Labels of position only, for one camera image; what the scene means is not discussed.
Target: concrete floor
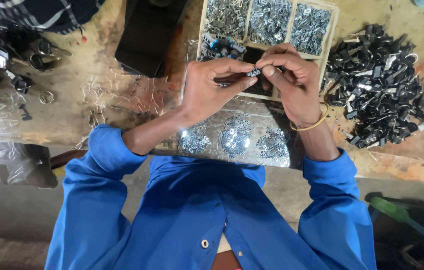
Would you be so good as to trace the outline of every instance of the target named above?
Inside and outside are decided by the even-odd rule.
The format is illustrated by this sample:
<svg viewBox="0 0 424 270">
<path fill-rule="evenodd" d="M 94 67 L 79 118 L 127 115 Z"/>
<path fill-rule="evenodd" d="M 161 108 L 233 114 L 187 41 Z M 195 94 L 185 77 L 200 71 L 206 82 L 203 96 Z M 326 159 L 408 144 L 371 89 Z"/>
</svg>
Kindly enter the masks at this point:
<svg viewBox="0 0 424 270">
<path fill-rule="evenodd" d="M 132 220 L 149 178 L 146 162 L 132 175 L 126 175 L 128 197 L 122 213 Z M 309 185 L 302 172 L 295 169 L 266 167 L 263 188 L 289 224 L 297 229 L 302 211 L 311 203 Z M 63 200 L 60 185 L 54 189 L 32 186 L 0 185 L 0 237 L 25 241 L 48 241 Z M 420 182 L 357 179 L 361 200 L 369 192 L 381 191 L 387 197 L 424 200 L 424 184 Z"/>
</svg>

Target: fingernail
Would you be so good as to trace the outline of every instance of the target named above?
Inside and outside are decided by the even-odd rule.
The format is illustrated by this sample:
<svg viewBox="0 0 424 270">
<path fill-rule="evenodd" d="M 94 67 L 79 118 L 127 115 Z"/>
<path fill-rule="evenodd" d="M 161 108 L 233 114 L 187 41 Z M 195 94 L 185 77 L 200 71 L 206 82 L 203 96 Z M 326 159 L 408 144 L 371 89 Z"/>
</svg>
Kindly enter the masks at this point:
<svg viewBox="0 0 424 270">
<path fill-rule="evenodd" d="M 248 81 L 248 87 L 251 87 L 252 85 L 254 85 L 255 83 L 257 83 L 257 77 L 252 77 L 249 81 Z"/>
<path fill-rule="evenodd" d="M 262 72 L 267 76 L 272 76 L 275 72 L 275 67 L 267 65 L 262 69 Z"/>
</svg>

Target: blue shirt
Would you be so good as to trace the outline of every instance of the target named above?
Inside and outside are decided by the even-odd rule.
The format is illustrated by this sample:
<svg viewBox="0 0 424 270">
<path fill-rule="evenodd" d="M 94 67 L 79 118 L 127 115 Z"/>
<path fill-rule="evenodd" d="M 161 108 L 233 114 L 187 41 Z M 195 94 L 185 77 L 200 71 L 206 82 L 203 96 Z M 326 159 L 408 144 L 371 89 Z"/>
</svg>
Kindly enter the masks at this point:
<svg viewBox="0 0 424 270">
<path fill-rule="evenodd" d="M 222 232 L 244 270 L 376 269 L 356 169 L 340 151 L 329 162 L 305 157 L 314 201 L 298 234 L 261 190 L 263 166 L 181 156 L 154 157 L 131 224 L 120 213 L 127 197 L 120 180 L 146 156 L 127 149 L 120 129 L 99 125 L 87 154 L 66 166 L 46 269 L 210 270 Z"/>
</svg>

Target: bracelet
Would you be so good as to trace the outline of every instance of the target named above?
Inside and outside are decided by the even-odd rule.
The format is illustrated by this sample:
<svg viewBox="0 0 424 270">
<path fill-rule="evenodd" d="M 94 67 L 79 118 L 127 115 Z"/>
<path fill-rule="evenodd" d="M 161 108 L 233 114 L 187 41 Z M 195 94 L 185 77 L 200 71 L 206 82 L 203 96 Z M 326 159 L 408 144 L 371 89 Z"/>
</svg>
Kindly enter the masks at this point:
<svg viewBox="0 0 424 270">
<path fill-rule="evenodd" d="M 327 117 L 327 113 L 329 112 L 329 105 L 325 102 L 321 102 L 320 104 L 324 104 L 327 107 L 327 110 L 325 111 L 325 114 L 323 114 L 322 118 L 320 120 L 317 121 L 317 123 L 306 127 L 306 128 L 301 128 L 301 129 L 297 129 L 297 126 L 295 125 L 294 122 L 290 121 L 290 128 L 292 130 L 295 131 L 305 131 L 305 130 L 309 130 L 309 129 L 313 129 L 314 127 L 318 126 L 320 123 L 322 123 L 322 121 Z"/>
</svg>

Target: hand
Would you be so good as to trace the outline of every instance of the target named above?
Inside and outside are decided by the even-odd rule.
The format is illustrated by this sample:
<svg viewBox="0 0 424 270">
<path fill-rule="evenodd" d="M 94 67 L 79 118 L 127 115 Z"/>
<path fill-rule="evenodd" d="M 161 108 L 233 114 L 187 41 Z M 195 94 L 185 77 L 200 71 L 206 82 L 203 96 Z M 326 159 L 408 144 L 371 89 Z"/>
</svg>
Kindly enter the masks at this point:
<svg viewBox="0 0 424 270">
<path fill-rule="evenodd" d="M 255 66 L 263 68 L 264 76 L 279 89 L 285 113 L 298 128 L 312 126 L 320 119 L 317 64 L 302 59 L 292 44 L 282 43 L 266 50 Z"/>
<path fill-rule="evenodd" d="M 189 63 L 180 107 L 191 118 L 190 123 L 193 125 L 215 114 L 227 101 L 256 83 L 256 77 L 245 76 L 253 68 L 253 64 L 232 58 Z M 219 83 L 231 84 L 220 87 Z"/>
</svg>

